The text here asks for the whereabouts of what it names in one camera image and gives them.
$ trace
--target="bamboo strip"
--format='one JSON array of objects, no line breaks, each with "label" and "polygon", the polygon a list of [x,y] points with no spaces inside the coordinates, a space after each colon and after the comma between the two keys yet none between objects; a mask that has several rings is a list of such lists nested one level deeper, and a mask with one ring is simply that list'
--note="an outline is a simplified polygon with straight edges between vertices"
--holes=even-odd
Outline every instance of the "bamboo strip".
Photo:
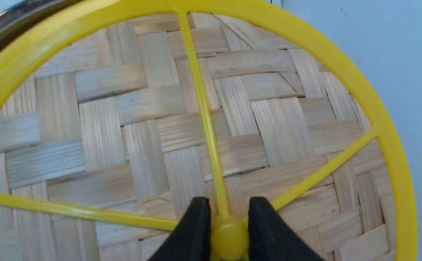
[{"label": "bamboo strip", "polygon": [[155,120],[125,126],[136,196],[143,200],[169,190]]},{"label": "bamboo strip", "polygon": [[42,142],[82,137],[74,73],[37,80]]}]

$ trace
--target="yellow plastic frame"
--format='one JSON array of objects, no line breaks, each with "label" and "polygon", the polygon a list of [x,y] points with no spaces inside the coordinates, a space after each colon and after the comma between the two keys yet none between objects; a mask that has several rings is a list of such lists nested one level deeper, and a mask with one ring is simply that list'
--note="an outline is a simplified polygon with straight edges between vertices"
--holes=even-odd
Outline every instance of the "yellow plastic frame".
[{"label": "yellow plastic frame", "polygon": [[[86,0],[56,13],[17,38],[0,52],[0,107],[33,71],[73,41],[108,25],[153,13],[176,13],[196,88],[201,120],[209,150],[221,218],[229,216],[229,205],[209,106],[201,79],[186,14],[220,13],[247,20],[277,33],[309,51],[349,89],[364,109],[372,130],[344,150],[324,168],[287,191],[272,203],[275,208],[294,200],[322,180],[367,142],[377,137],[388,164],[397,212],[397,260],[417,258],[417,212],[413,184],[405,153],[385,107],[352,61],[326,37],[297,17],[263,0]],[[172,230],[176,220],[96,210],[0,194],[0,205],[67,215],[96,221]]]}]

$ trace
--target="yellow spoke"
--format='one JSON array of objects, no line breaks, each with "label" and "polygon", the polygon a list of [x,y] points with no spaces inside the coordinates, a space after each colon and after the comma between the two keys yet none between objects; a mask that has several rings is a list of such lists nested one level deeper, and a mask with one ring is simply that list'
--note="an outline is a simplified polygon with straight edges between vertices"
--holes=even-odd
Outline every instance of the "yellow spoke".
[{"label": "yellow spoke", "polygon": [[227,190],[225,188],[224,176],[222,174],[221,158],[217,147],[216,134],[211,120],[211,113],[209,112],[208,98],[204,88],[201,77],[200,66],[196,56],[196,50],[193,44],[193,38],[188,23],[186,12],[178,13],[180,29],[183,36],[183,43],[188,56],[190,64],[190,71],[193,78],[194,89],[196,92],[196,99],[200,110],[201,124],[203,126],[204,137],[208,147],[209,164],[211,165],[211,172],[214,181],[214,189],[216,190],[217,210],[219,216],[227,219],[229,213],[229,202],[227,200]]},{"label": "yellow spoke", "polygon": [[178,224],[178,220],[159,218],[146,215],[133,215],[109,210],[98,210],[96,208],[85,208],[81,206],[55,203],[43,200],[35,200],[25,197],[16,197],[0,193],[0,205],[45,212],[54,215],[64,215],[73,218],[89,219],[93,221],[103,221],[128,226],[154,228],[172,231]]},{"label": "yellow spoke", "polygon": [[[314,172],[310,177],[304,179],[296,186],[288,190],[287,192],[283,193],[282,195],[278,196],[276,199],[272,200],[272,206],[275,210],[279,210],[280,208],[284,207],[295,198],[299,197],[301,194],[308,191],[312,188],[315,184],[319,183],[325,177],[327,177],[330,173],[340,167],[343,163],[345,163],[349,158],[351,158],[356,152],[358,152],[362,147],[364,147],[368,142],[372,139],[377,137],[377,130],[372,128],[369,132],[365,135],[360,137],[357,141],[351,144],[348,148],[346,148],[343,152],[341,152],[337,157],[335,157],[332,161],[327,163],[324,167],[320,170]],[[243,219],[243,223],[247,224],[248,218]]]}]

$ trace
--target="woven bamboo mat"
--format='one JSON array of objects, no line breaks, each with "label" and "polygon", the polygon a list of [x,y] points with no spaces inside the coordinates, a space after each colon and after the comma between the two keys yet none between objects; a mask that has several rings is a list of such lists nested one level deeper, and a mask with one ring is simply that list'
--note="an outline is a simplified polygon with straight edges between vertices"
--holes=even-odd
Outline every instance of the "woven bamboo mat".
[{"label": "woven bamboo mat", "polygon": [[[274,199],[370,129],[325,66],[235,18],[193,13],[231,211]],[[177,17],[102,29],[47,61],[0,111],[0,192],[180,218],[213,182]],[[327,261],[392,261],[396,214],[377,140],[279,211]],[[142,261],[163,231],[0,207],[0,261]]]}]

